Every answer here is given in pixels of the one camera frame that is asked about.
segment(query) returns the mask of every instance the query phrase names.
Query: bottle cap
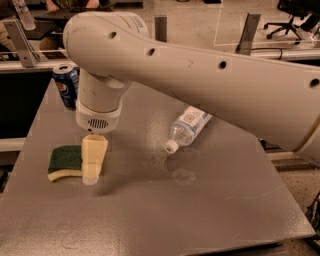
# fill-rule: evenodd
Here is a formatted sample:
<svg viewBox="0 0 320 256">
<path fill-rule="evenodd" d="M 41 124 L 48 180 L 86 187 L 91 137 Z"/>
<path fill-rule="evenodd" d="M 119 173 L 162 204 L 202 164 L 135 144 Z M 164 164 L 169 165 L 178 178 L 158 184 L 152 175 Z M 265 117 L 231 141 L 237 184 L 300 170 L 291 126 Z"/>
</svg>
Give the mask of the bottle cap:
<svg viewBox="0 0 320 256">
<path fill-rule="evenodd" d="M 166 145 L 165 145 L 166 151 L 169 154 L 173 154 L 174 152 L 176 152 L 179 148 L 179 145 L 176 141 L 174 140 L 168 140 Z"/>
</svg>

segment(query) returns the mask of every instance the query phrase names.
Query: plastic bottle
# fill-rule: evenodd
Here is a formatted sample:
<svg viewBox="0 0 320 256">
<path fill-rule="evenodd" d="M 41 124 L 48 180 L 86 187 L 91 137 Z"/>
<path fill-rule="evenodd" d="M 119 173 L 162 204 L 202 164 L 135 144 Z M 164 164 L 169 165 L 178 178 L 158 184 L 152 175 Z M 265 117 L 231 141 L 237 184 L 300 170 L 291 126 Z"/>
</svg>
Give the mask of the plastic bottle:
<svg viewBox="0 0 320 256">
<path fill-rule="evenodd" d="M 169 154 L 190 145 L 212 116 L 200 109 L 188 107 L 170 127 L 170 139 L 165 144 Z"/>
<path fill-rule="evenodd" d="M 31 16 L 29 8 L 24 0 L 12 0 L 14 8 L 16 9 L 21 23 L 25 30 L 33 30 L 36 28 L 34 20 Z"/>
</svg>

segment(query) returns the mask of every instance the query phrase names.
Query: aluminum can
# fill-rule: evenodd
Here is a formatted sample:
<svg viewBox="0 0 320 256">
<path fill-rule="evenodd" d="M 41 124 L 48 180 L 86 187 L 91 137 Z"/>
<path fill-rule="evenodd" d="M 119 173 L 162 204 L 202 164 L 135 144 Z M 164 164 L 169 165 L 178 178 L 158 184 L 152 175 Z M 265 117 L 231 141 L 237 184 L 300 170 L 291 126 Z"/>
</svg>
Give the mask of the aluminum can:
<svg viewBox="0 0 320 256">
<path fill-rule="evenodd" d="M 64 105 L 68 109 L 75 110 L 79 85 L 78 72 L 69 64 L 61 64 L 53 69 L 52 76 Z"/>
</svg>

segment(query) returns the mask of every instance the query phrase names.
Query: table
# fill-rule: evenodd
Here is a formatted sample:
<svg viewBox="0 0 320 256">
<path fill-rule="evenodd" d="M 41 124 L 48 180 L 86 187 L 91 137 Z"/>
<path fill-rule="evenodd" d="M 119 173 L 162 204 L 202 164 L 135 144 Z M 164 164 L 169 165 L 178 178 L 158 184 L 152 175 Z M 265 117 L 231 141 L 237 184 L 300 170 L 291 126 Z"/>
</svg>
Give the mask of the table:
<svg viewBox="0 0 320 256">
<path fill-rule="evenodd" d="M 81 12 L 89 12 L 89 11 L 99 11 L 98 8 L 75 8 L 75 9 L 58 9 L 55 12 L 46 12 L 39 15 L 35 15 L 35 20 L 41 21 L 54 21 L 54 22 L 67 22 L 74 15 L 79 14 Z M 101 11 L 112 11 L 108 8 L 103 8 Z"/>
<path fill-rule="evenodd" d="M 52 21 L 38 21 L 35 20 L 36 28 L 34 30 L 23 29 L 24 34 L 28 40 L 42 40 L 45 36 L 49 35 L 55 28 L 56 24 Z"/>
<path fill-rule="evenodd" d="M 52 150 L 86 136 L 51 82 L 1 197 L 0 254 L 194 255 L 314 234 L 253 135 L 213 118 L 168 156 L 185 108 L 133 83 L 98 184 L 50 183 Z"/>
</svg>

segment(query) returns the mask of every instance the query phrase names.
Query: green sponge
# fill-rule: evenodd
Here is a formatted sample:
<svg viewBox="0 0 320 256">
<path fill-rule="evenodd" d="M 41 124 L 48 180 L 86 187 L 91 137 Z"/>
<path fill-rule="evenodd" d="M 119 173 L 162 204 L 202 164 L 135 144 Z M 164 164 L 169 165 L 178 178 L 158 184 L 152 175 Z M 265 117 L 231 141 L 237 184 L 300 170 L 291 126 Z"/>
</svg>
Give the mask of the green sponge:
<svg viewBox="0 0 320 256">
<path fill-rule="evenodd" d="M 48 168 L 48 178 L 54 181 L 67 176 L 82 176 L 81 146 L 67 145 L 52 151 Z"/>
</svg>

